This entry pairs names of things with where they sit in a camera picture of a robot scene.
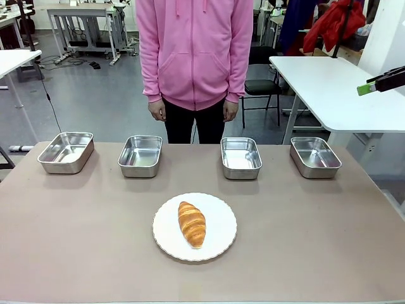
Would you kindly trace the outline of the person's left hand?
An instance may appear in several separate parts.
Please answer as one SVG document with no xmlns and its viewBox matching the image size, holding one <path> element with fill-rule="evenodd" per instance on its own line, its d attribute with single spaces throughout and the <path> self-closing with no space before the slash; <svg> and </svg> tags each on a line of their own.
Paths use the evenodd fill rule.
<svg viewBox="0 0 405 304">
<path fill-rule="evenodd" d="M 233 103 L 228 100 L 225 100 L 223 104 L 223 121 L 231 122 L 236 116 L 239 110 L 239 104 Z"/>
</svg>

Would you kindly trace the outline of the person's right hand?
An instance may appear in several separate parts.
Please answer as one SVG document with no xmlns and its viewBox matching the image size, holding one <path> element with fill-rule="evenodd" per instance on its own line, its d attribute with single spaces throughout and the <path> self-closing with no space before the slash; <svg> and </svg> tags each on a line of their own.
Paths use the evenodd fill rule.
<svg viewBox="0 0 405 304">
<path fill-rule="evenodd" d="M 149 103 L 148 110 L 156 121 L 161 122 L 166 121 L 165 103 L 163 102 L 162 98 L 152 103 Z"/>
</svg>

